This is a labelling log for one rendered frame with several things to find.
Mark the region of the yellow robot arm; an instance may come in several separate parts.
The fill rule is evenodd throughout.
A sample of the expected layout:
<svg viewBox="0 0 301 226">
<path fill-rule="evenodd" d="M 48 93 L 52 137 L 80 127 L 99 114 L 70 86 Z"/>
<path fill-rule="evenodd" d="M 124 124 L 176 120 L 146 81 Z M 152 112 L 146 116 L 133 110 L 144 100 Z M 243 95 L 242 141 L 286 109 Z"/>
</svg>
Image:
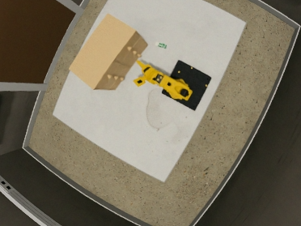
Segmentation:
<svg viewBox="0 0 301 226">
<path fill-rule="evenodd" d="M 148 81 L 149 83 L 152 83 L 154 85 L 158 84 L 160 87 L 163 87 L 163 89 L 167 90 L 167 92 L 170 93 L 172 98 L 175 97 L 173 99 L 181 99 L 182 100 L 182 98 L 184 98 L 185 100 L 188 100 L 190 95 L 193 92 L 193 91 L 189 90 L 188 84 L 185 84 L 183 79 L 172 79 L 157 70 L 153 70 L 147 76 L 146 81 Z"/>
</svg>

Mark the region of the tan wooden chest of drawers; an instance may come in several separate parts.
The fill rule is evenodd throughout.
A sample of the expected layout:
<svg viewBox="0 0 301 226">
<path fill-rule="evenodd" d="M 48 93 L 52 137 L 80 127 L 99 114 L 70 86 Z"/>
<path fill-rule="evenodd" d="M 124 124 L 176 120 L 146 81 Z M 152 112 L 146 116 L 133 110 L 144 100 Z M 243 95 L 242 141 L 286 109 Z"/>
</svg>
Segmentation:
<svg viewBox="0 0 301 226">
<path fill-rule="evenodd" d="M 140 36 L 135 29 L 107 13 L 82 47 L 69 70 L 93 90 L 116 90 L 95 87 L 113 61 L 119 62 L 115 58 L 135 32 Z M 142 40 L 144 41 L 143 38 Z M 132 67 L 128 64 L 126 66 L 130 69 Z"/>
</svg>

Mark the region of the white eraser with green sleeve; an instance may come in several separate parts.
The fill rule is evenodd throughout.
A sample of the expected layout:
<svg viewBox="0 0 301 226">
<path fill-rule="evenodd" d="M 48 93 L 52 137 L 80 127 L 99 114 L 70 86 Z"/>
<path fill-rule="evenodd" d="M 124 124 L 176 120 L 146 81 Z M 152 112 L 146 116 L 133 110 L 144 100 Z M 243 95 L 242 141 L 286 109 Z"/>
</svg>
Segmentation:
<svg viewBox="0 0 301 226">
<path fill-rule="evenodd" d="M 158 46 L 158 47 L 161 47 L 161 48 L 164 48 L 164 49 L 166 49 L 167 48 L 167 45 L 165 45 L 165 44 L 162 44 L 162 43 L 159 43 L 159 42 L 155 42 L 155 46 Z"/>
</svg>

